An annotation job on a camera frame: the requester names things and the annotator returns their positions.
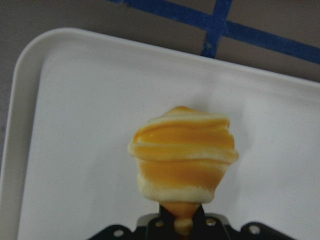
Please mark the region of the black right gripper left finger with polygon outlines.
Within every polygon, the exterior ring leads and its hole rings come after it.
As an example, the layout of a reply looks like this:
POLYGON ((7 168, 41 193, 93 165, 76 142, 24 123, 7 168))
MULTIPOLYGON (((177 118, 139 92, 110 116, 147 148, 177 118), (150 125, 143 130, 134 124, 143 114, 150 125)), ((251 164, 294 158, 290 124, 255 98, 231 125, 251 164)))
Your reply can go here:
POLYGON ((112 224, 90 237, 91 240, 174 240, 173 217, 166 213, 150 213, 138 218, 134 230, 112 224))

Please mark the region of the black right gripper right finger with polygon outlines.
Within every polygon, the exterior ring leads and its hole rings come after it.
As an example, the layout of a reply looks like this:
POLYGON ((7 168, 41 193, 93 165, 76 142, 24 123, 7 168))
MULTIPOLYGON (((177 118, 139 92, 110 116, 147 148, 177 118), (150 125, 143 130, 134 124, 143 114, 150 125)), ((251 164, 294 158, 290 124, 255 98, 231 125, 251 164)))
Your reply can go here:
POLYGON ((251 221, 240 230, 234 229, 228 219, 216 213, 205 213, 199 206, 193 216, 193 240, 291 240, 292 237, 261 222, 251 221))

